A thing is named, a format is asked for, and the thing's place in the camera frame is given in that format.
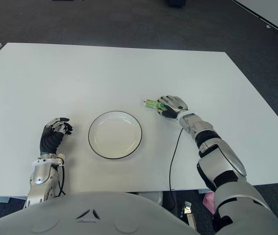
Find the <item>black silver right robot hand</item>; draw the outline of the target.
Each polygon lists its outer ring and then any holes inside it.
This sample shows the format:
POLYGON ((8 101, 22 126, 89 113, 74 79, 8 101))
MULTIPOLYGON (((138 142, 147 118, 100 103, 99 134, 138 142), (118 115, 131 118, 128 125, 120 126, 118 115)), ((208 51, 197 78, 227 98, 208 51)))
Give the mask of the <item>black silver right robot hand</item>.
POLYGON ((186 105, 186 103, 178 96, 161 96, 158 102, 163 103, 166 110, 159 109, 157 110, 157 112, 166 118, 175 119, 177 118, 179 113, 188 110, 188 106, 186 105))

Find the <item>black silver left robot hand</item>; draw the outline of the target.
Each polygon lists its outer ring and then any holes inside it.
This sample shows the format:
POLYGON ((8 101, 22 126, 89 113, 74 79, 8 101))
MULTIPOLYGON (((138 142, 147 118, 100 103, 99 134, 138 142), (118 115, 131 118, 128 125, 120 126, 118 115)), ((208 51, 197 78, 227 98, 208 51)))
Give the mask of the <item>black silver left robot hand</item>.
POLYGON ((72 134, 73 127, 69 121, 69 118, 57 117, 44 126, 39 145, 40 155, 56 154, 64 136, 72 134))

